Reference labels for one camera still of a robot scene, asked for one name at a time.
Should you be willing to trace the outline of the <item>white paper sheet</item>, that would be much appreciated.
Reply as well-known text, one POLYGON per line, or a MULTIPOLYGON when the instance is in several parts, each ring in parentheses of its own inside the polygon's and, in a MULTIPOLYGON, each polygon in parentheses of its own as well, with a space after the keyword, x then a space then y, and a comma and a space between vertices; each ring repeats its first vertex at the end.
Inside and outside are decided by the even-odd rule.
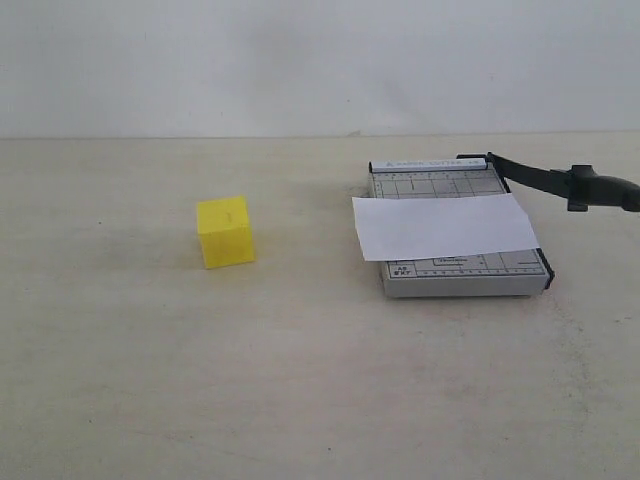
POLYGON ((366 261, 404 261, 533 250, 529 216, 511 194, 352 199, 366 261))

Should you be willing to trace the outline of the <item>yellow cube block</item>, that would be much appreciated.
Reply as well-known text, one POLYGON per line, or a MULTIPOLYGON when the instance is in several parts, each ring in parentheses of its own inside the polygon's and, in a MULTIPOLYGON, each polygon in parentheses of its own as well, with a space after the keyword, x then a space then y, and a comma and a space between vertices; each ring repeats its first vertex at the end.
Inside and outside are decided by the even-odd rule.
POLYGON ((199 202, 196 206, 196 226, 206 269, 255 260, 252 228, 244 196, 199 202))

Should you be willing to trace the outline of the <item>black cutter blade arm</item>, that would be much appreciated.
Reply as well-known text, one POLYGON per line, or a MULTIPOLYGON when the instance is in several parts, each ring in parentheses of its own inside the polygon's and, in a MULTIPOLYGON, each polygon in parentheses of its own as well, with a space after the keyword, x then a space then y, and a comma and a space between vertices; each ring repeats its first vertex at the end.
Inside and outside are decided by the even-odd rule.
POLYGON ((618 177, 599 175, 591 165, 572 165, 569 170, 544 170, 491 152, 486 157, 502 177, 565 198, 568 211, 586 212, 590 206, 602 206, 639 212, 638 184, 618 177))

